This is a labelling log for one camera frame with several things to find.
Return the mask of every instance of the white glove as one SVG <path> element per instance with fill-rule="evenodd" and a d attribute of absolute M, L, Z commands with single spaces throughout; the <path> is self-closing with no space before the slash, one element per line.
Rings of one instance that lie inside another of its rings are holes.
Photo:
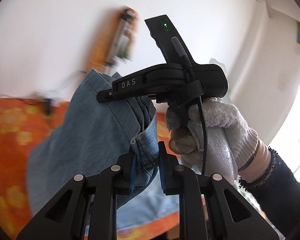
<path fill-rule="evenodd" d="M 257 132 L 248 126 L 234 105 L 216 100 L 206 100 L 203 102 L 202 108 L 207 127 L 224 129 L 235 162 L 240 170 L 250 160 L 258 146 Z M 193 123 L 201 126 L 197 105 L 191 106 L 188 114 Z"/>
<path fill-rule="evenodd" d="M 181 163 L 194 169 L 197 173 L 202 169 L 203 132 L 192 121 L 188 122 L 187 128 L 181 127 L 180 116 L 167 109 L 166 123 L 171 130 L 169 148 L 179 154 Z M 238 168 L 231 153 L 224 129 L 220 127 L 207 128 L 207 159 L 205 175 L 219 173 L 230 183 L 237 178 Z"/>

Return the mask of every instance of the orange floral fabric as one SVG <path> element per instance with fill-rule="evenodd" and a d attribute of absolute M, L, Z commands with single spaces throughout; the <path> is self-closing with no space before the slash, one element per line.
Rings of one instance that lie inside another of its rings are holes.
<path fill-rule="evenodd" d="M 52 116 L 46 116 L 43 105 L 36 100 L 0 99 L 0 225 L 11 239 L 16 239 L 31 219 L 26 191 L 27 157 L 55 127 L 62 124 L 68 104 L 61 103 L 54 108 Z M 165 142 L 168 153 L 172 153 L 168 147 L 170 132 L 163 114 L 157 114 L 157 135 L 158 140 Z M 137 228 L 121 230 L 118 239 L 148 240 L 168 231 L 178 222 L 178 213 L 174 213 Z"/>

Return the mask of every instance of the blue denim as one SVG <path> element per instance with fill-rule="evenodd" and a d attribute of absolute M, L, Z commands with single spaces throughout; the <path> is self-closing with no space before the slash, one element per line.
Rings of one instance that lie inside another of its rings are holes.
<path fill-rule="evenodd" d="M 141 194 L 117 210 L 117 230 L 148 224 L 179 211 L 179 195 L 166 196 L 159 173 Z"/>
<path fill-rule="evenodd" d="M 117 207 L 141 193 L 158 171 L 156 110 L 148 97 L 99 103 L 96 95 L 111 88 L 112 77 L 92 69 L 74 93 L 64 122 L 30 153 L 27 189 L 35 215 L 74 175 L 99 174 L 118 157 L 135 151 L 130 196 L 119 195 Z"/>

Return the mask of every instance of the denim jeans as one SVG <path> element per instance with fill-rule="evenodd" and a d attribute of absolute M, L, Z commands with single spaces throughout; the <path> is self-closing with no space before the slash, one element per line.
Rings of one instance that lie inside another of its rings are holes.
<path fill-rule="evenodd" d="M 111 88 L 112 77 L 92 69 L 74 93 L 64 122 L 32 150 L 27 163 L 27 189 L 35 215 L 74 175 L 99 174 L 118 157 L 135 151 L 132 195 L 117 197 L 119 208 L 141 193 L 158 171 L 156 110 L 148 97 L 99 103 L 96 95 Z"/>

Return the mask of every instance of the window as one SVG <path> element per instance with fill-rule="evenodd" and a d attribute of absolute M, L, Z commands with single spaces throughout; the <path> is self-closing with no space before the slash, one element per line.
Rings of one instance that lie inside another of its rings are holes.
<path fill-rule="evenodd" d="M 300 87 L 282 127 L 270 143 L 300 182 Z"/>

